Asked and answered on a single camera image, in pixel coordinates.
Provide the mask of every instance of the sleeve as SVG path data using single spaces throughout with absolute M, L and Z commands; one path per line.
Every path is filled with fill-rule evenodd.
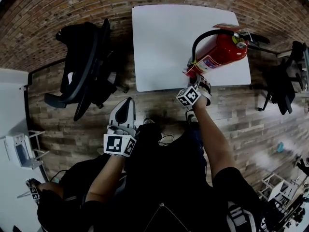
M 105 214 L 106 205 L 98 201 L 85 202 L 81 208 L 82 225 L 79 231 L 88 232 L 91 227 L 93 227 L 93 230 L 90 231 L 104 231 L 104 223 L 102 223 L 102 218 Z
M 237 168 L 222 169 L 214 178 L 213 188 L 220 199 L 226 203 L 233 202 L 243 210 L 249 211 L 255 222 L 256 231 L 262 220 L 261 201 L 253 188 L 242 177 Z

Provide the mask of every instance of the table top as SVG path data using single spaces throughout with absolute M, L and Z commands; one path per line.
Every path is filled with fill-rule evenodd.
M 182 72 L 194 40 L 219 23 L 238 25 L 233 12 L 192 5 L 146 5 L 132 8 L 137 90 L 187 87 Z M 202 40 L 197 50 L 210 39 Z M 212 86 L 251 83 L 248 58 L 214 69 L 205 75 Z

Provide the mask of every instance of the fire extinguisher label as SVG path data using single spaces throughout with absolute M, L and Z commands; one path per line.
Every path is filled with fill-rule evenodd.
M 205 56 L 200 62 L 197 63 L 197 67 L 199 67 L 202 72 L 208 72 L 211 69 L 215 69 L 221 66 L 222 64 L 217 63 L 209 55 Z

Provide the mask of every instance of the brick wall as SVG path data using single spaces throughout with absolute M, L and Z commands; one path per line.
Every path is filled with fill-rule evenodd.
M 289 49 L 293 40 L 309 43 L 306 0 L 14 0 L 0 11 L 0 67 L 30 72 L 64 58 L 55 34 L 69 24 L 101 25 L 107 17 L 114 37 L 131 40 L 131 8 L 162 3 L 233 11 L 241 25 L 269 37 L 275 51 Z

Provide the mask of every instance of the red fire extinguisher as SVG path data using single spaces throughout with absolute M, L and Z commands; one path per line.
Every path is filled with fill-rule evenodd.
M 197 52 L 197 44 L 206 37 L 213 37 Z M 195 73 L 203 74 L 212 69 L 243 59 L 248 52 L 249 41 L 269 44 L 269 39 L 248 33 L 237 33 L 226 29 L 216 29 L 200 35 L 192 46 L 192 57 L 186 75 L 194 78 Z

